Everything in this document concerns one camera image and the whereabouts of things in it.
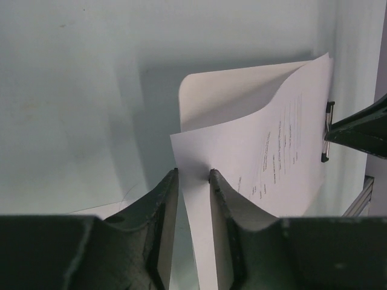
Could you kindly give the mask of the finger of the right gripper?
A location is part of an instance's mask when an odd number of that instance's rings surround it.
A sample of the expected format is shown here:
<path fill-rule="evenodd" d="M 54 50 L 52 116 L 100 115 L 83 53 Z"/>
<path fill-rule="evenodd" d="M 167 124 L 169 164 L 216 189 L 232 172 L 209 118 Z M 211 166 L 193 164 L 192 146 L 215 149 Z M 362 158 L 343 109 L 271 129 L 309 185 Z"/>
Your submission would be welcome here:
<path fill-rule="evenodd" d="M 325 141 L 386 158 L 386 96 L 330 126 Z"/>

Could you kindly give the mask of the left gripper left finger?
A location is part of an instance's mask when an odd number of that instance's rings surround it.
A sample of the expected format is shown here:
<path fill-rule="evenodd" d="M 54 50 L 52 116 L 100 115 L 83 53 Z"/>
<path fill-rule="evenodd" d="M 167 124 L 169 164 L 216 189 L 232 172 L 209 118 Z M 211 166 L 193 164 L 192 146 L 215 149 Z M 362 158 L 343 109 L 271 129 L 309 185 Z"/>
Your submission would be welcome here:
<path fill-rule="evenodd" d="M 1 216 L 2 289 L 167 289 L 178 172 L 118 213 Z"/>

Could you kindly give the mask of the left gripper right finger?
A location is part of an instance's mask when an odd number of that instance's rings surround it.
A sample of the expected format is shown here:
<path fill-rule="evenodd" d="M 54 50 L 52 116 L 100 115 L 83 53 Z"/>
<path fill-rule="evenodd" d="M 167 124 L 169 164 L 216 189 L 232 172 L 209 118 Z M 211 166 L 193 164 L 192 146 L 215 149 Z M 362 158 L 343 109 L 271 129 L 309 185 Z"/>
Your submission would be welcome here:
<path fill-rule="evenodd" d="M 209 175 L 220 289 L 385 289 L 385 217 L 277 218 Z"/>

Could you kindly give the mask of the metal folder clip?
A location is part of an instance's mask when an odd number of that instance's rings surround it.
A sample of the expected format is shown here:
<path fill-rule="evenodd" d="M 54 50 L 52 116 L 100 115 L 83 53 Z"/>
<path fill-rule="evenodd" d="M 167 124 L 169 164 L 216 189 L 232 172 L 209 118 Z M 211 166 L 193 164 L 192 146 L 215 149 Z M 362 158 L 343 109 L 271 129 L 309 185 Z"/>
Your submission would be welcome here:
<path fill-rule="evenodd" d="M 321 153 L 321 162 L 325 163 L 329 160 L 329 150 L 330 150 L 330 142 L 325 139 L 327 133 L 329 133 L 332 121 L 333 121 L 333 109 L 335 102 L 328 101 L 325 110 L 325 120 L 324 120 L 324 133 L 323 133 L 323 146 Z"/>

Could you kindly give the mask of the white signature form sheet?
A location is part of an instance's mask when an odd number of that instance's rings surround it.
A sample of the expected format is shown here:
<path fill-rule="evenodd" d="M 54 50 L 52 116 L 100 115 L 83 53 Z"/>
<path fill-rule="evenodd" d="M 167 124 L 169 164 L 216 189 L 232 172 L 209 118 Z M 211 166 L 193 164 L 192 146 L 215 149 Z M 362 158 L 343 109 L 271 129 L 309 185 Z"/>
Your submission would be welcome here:
<path fill-rule="evenodd" d="M 219 289 L 209 173 L 218 170 L 243 197 L 276 216 L 302 216 L 318 193 L 324 166 L 325 107 L 332 58 L 297 69 L 264 108 L 171 136 L 201 289 Z"/>

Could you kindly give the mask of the white folder with clip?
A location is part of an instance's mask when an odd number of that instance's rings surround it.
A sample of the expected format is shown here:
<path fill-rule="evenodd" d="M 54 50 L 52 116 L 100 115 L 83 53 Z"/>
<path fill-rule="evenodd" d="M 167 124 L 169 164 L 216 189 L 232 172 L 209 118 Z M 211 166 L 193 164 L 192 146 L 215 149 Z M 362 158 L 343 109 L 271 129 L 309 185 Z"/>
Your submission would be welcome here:
<path fill-rule="evenodd" d="M 182 132 L 250 115 L 270 103 L 279 87 L 307 61 L 201 72 L 179 88 Z"/>

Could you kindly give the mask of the white dense text sheet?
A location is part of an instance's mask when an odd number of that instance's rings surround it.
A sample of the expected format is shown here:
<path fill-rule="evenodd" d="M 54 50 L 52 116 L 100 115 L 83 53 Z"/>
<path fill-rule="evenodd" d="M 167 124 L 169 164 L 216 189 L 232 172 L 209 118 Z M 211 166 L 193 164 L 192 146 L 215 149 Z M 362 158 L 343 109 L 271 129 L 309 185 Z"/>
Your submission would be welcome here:
<path fill-rule="evenodd" d="M 91 207 L 84 210 L 74 211 L 69 214 L 71 215 L 93 215 L 97 216 L 101 219 L 106 219 L 119 211 L 123 210 L 124 208 L 130 206 L 133 202 L 132 201 L 122 201 L 122 202 L 115 202 L 112 204 L 106 204 L 101 205 L 98 207 Z"/>

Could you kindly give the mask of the right aluminium side rail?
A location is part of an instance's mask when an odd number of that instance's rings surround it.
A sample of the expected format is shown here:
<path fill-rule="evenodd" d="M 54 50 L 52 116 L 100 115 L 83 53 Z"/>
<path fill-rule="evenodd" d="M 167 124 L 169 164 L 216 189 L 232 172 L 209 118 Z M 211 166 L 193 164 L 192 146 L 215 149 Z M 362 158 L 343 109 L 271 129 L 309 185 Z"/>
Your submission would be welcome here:
<path fill-rule="evenodd" d="M 345 218 L 365 217 L 369 215 L 372 200 L 374 177 L 365 175 L 363 190 L 342 215 Z"/>

